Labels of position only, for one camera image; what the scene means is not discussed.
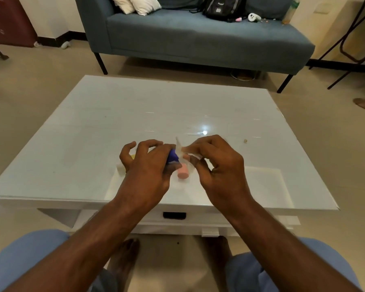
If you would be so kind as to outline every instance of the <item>black backpack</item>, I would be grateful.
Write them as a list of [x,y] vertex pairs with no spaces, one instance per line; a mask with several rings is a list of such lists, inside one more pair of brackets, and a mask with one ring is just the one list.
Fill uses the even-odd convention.
[[246,0],[205,0],[203,14],[229,23],[246,16]]

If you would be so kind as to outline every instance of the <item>red cabinet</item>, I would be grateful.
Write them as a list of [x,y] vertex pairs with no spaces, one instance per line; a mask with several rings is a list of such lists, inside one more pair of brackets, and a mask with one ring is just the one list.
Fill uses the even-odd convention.
[[37,35],[19,0],[0,0],[0,44],[33,47]]

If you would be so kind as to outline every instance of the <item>power socket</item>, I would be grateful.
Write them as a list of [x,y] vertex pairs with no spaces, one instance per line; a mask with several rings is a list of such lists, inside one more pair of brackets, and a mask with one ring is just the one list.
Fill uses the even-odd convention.
[[329,14],[332,10],[333,4],[330,2],[320,2],[316,5],[314,13]]

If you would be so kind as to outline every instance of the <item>beige floor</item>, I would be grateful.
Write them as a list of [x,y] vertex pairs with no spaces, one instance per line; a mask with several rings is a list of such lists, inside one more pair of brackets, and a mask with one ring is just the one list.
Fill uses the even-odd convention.
[[[0,173],[85,74],[102,75],[86,42],[66,50],[0,45]],[[365,75],[351,74],[332,90],[342,72],[304,68],[276,94],[284,75],[243,83],[227,70],[102,55],[113,76],[267,88],[326,182],[341,211],[299,216],[297,235],[320,239],[353,266],[365,290]],[[37,210],[0,207],[0,250],[37,229],[67,228]],[[190,236],[141,235],[142,251],[129,291],[216,291],[213,276]],[[234,254],[247,250],[229,239]]]

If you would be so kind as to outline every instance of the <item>sofa seat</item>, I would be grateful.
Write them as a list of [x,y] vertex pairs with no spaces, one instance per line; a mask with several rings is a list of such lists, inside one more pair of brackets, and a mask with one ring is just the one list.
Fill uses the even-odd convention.
[[113,54],[287,74],[306,65],[315,48],[279,20],[227,23],[185,10],[114,14],[107,31]]

